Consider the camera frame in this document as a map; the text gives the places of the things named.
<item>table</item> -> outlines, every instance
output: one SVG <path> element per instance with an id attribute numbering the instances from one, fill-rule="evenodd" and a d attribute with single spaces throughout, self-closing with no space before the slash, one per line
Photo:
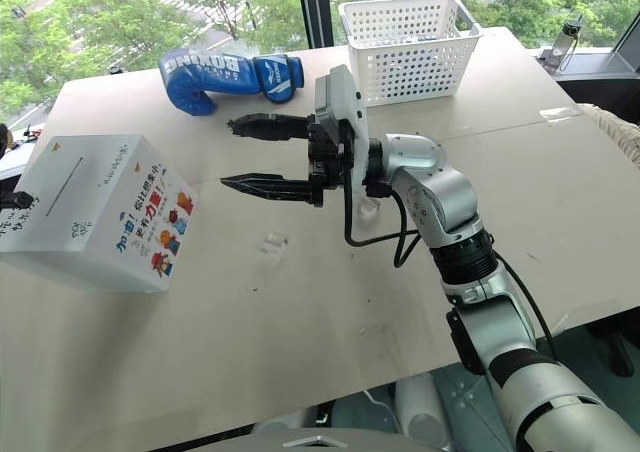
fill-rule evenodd
<path id="1" fill-rule="evenodd" d="M 34 155 L 64 134 L 144 133 L 199 193 L 167 294 L 88 293 L 0 263 L 0 449 L 140 451 L 252 423 L 457 361 L 426 248 L 352 249 L 340 191 L 325 207 L 223 187 L 305 178 L 306 143 L 232 137 L 245 113 L 312 111 L 347 49 L 302 51 L 306 87 L 275 106 L 169 103 L 157 71 L 65 85 Z M 422 132 L 477 189 L 480 212 L 556 331 L 640 305 L 640 174 L 506 29 L 488 29 L 455 97 L 369 110 L 372 135 Z M 548 121 L 539 111 L 568 108 Z M 360 237 L 396 230 L 394 206 Z M 274 260 L 270 233 L 288 243 Z"/>

